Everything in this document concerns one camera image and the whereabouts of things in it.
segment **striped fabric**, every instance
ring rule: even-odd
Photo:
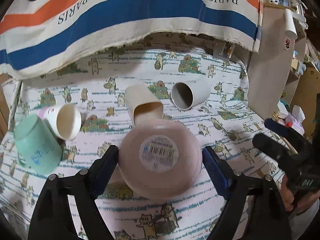
[[[258,52],[261,23],[262,0],[15,0],[0,22],[0,73],[39,76],[163,31]]]

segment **blue stripe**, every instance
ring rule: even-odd
[[[65,51],[70,44],[98,30],[130,21],[171,17],[189,17],[204,23],[228,26],[253,39],[257,33],[256,24],[242,14],[207,8],[202,0],[107,0],[87,10],[72,26],[56,36],[9,53],[6,61],[15,70],[20,70]],[[0,52],[5,56],[7,54],[5,50]]]

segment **tissue box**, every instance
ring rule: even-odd
[[[300,123],[298,123],[297,119],[292,114],[289,113],[289,115],[285,119],[285,123],[286,125],[291,123],[292,129],[296,130],[302,136],[304,135],[304,128]]]

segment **beige paper cup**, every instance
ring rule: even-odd
[[[81,113],[73,104],[50,106],[43,117],[51,132],[63,140],[73,140],[80,131]]]
[[[153,119],[135,126],[119,148],[119,168],[138,195],[167,201],[187,191],[202,169],[202,152],[182,123]]]
[[[146,85],[128,87],[124,92],[124,101],[134,125],[151,119],[162,119],[163,104]]]
[[[171,90],[171,99],[174,105],[182,111],[202,104],[211,93],[211,87],[204,79],[177,82]]]

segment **mint green cup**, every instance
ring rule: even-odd
[[[15,127],[13,139],[22,167],[30,166],[38,174],[45,175],[51,173],[61,161],[62,149],[59,143],[37,115],[24,117]]]

